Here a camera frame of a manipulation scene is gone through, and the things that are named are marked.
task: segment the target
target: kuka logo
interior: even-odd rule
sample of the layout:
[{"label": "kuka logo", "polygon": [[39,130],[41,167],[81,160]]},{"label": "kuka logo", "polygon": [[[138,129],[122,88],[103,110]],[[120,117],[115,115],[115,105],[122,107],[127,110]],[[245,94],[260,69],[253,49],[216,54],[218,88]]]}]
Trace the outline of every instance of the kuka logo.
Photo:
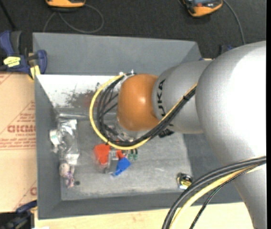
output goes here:
[{"label": "kuka logo", "polygon": [[35,125],[9,125],[7,127],[7,131],[10,133],[18,133],[18,132],[35,132]]},{"label": "kuka logo", "polygon": [[157,99],[158,99],[158,108],[159,108],[159,113],[163,116],[165,116],[165,110],[162,106],[162,90],[163,90],[163,83],[165,79],[159,83],[158,91],[157,91]]}]

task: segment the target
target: wire bundle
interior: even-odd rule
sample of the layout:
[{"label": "wire bundle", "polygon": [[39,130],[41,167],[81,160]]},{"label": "wire bundle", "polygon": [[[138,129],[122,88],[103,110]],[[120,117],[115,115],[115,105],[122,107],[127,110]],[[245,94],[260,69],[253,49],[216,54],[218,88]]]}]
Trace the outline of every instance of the wire bundle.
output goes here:
[{"label": "wire bundle", "polygon": [[[185,210],[190,207],[194,202],[196,202],[200,197],[208,193],[209,191],[213,191],[213,193],[208,197],[205,203],[202,205],[200,211],[195,217],[190,229],[194,228],[195,223],[197,222],[199,216],[203,212],[204,208],[213,198],[213,196],[226,184],[235,180],[237,177],[242,176],[250,171],[253,171],[258,166],[261,166],[266,163],[266,156],[256,157],[253,159],[249,159],[243,162],[235,163],[232,165],[228,165],[222,167],[220,169],[216,169],[192,183],[175,201],[173,206],[170,208],[162,229],[174,228],[177,221],[184,214]],[[175,215],[177,209],[181,207],[180,211]]]},{"label": "wire bundle", "polygon": [[[122,149],[122,150],[129,150],[129,149],[135,149],[144,143],[146,143],[148,140],[154,138],[158,134],[160,134],[166,127],[170,124],[170,122],[174,119],[174,117],[178,114],[180,109],[191,99],[191,97],[195,94],[196,86],[197,84],[194,84],[181,98],[180,100],[169,110],[169,112],[162,118],[162,120],[159,121],[159,123],[150,131],[142,135],[141,137],[137,138],[136,140],[129,141],[129,140],[123,140],[121,137],[118,136],[118,133],[111,129],[109,126],[107,126],[104,123],[104,116],[113,109],[116,104],[112,105],[108,109],[106,107],[110,104],[110,102],[117,97],[117,94],[113,96],[113,90],[115,86],[122,80],[124,76],[129,76],[130,74],[123,74],[114,77],[113,79],[107,81],[104,83],[95,93],[95,95],[92,98],[91,105],[90,105],[90,122],[94,129],[94,131],[97,133],[97,135],[106,143],[111,145],[114,148]],[[97,106],[97,113],[96,113],[96,119],[97,119],[97,127],[94,122],[93,118],[93,107],[95,104],[95,101],[100,94],[100,92],[105,89],[105,91],[101,94],[101,98],[99,100],[98,106]]]}]

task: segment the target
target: blue object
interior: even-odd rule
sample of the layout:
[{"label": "blue object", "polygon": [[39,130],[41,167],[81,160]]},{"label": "blue object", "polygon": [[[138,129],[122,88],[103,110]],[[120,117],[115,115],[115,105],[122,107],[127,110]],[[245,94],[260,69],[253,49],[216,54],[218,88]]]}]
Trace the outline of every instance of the blue object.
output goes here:
[{"label": "blue object", "polygon": [[120,159],[116,166],[116,171],[112,173],[113,176],[118,176],[121,174],[124,170],[126,170],[131,165],[130,161],[124,157]]},{"label": "blue object", "polygon": [[27,212],[28,210],[30,210],[30,209],[32,209],[32,208],[34,208],[36,206],[37,206],[37,201],[34,200],[32,202],[29,202],[29,203],[27,203],[25,205],[22,205],[21,207],[17,208],[16,213],[21,214],[21,213]]},{"label": "blue object", "polygon": [[[31,66],[28,64],[28,59],[25,55],[19,53],[19,41],[20,41],[21,31],[4,31],[0,34],[0,47],[5,51],[7,57],[18,56],[21,60],[16,66],[9,67],[6,65],[6,71],[10,72],[24,72],[31,75]],[[39,69],[41,73],[44,73],[47,66],[47,58],[45,50],[38,50],[33,59],[38,59]]]}]

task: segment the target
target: cardboard sheet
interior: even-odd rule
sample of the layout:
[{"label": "cardboard sheet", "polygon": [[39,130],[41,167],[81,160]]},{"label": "cardboard sheet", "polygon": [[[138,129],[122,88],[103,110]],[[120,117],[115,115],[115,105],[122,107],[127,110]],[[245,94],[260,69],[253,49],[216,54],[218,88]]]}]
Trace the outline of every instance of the cardboard sheet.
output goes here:
[{"label": "cardboard sheet", "polygon": [[34,81],[0,73],[0,213],[37,198]]}]

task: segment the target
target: metal screw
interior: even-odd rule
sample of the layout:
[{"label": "metal screw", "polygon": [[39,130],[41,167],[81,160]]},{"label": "metal screw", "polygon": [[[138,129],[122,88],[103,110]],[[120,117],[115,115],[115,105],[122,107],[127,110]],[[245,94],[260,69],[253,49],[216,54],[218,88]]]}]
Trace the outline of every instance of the metal screw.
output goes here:
[{"label": "metal screw", "polygon": [[193,182],[193,178],[185,173],[178,173],[177,174],[177,183],[178,183],[178,187],[180,189],[187,189]]}]

